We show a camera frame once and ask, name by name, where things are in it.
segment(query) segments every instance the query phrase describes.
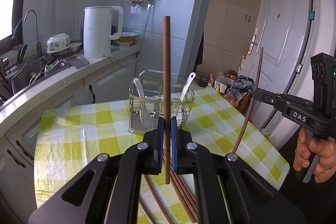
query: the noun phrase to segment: yellow patterned bowl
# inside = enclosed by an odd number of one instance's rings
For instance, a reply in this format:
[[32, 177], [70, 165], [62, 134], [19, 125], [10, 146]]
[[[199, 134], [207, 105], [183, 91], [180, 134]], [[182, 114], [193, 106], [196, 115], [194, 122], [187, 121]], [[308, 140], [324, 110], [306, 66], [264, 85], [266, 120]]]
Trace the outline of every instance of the yellow patterned bowl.
[[121, 37], [114, 41], [117, 42], [120, 47], [129, 47], [129, 45], [135, 41], [137, 35], [135, 32], [123, 32]]

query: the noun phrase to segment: gooseneck faucet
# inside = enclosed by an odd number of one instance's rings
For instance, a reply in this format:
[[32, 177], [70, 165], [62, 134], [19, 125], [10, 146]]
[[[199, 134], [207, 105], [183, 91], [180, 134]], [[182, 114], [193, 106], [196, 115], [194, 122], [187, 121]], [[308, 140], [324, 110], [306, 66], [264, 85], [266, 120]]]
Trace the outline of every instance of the gooseneck faucet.
[[33, 12], [35, 15], [35, 24], [36, 24], [36, 39], [37, 39], [37, 43], [36, 43], [36, 51], [37, 51], [37, 57], [41, 57], [42, 56], [42, 44], [41, 42], [39, 42], [39, 32], [37, 29], [37, 14], [34, 10], [29, 10], [26, 13], [25, 19], [23, 21], [26, 21], [27, 19], [27, 15], [29, 14], [29, 12]]

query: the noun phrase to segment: checkered tablecloth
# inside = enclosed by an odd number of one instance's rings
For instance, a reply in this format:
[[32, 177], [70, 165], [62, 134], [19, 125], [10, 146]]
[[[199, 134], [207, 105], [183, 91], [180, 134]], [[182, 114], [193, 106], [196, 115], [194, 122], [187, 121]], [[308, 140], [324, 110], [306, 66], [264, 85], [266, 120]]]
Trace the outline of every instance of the checkered tablecloth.
[[[185, 130], [212, 153], [225, 155], [236, 142], [244, 116], [211, 88], [195, 92]], [[123, 153], [142, 140], [131, 134], [128, 100], [45, 110], [37, 138], [34, 179], [37, 207], [100, 153]], [[282, 185], [289, 164], [262, 134], [248, 123], [237, 154], [276, 189]], [[171, 185], [164, 183], [164, 169], [150, 176], [152, 185], [174, 223], [190, 223]], [[192, 175], [185, 180], [194, 191]], [[141, 197], [157, 223], [167, 223], [144, 179]], [[138, 223], [149, 223], [139, 206]]]

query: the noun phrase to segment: white countertop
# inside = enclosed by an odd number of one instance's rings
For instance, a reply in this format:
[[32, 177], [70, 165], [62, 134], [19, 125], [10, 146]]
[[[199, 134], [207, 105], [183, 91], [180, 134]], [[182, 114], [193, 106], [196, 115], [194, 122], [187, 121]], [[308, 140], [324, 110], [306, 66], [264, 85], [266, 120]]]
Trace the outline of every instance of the white countertop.
[[[122, 48], [115, 47], [111, 50], [110, 57], [116, 60], [123, 59], [131, 54], [140, 51], [140, 46], [131, 45]], [[113, 61], [108, 57], [102, 58], [86, 58], [89, 65], [81, 69], [73, 67], [67, 68], [59, 73], [52, 75], [45, 81], [31, 87], [25, 93], [18, 96], [8, 106], [0, 111], [0, 138], [22, 117], [32, 111], [35, 107], [43, 103], [45, 100], [55, 95], [60, 90], [66, 88], [79, 79], [89, 75], [90, 73], [105, 67]]]

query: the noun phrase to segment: window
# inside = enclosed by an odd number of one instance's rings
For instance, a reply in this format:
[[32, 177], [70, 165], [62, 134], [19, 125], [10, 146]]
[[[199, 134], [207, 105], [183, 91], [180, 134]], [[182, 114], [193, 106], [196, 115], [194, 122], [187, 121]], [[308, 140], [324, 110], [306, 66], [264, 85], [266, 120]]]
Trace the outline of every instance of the window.
[[12, 13], [14, 0], [0, 0], [0, 40], [12, 34]]

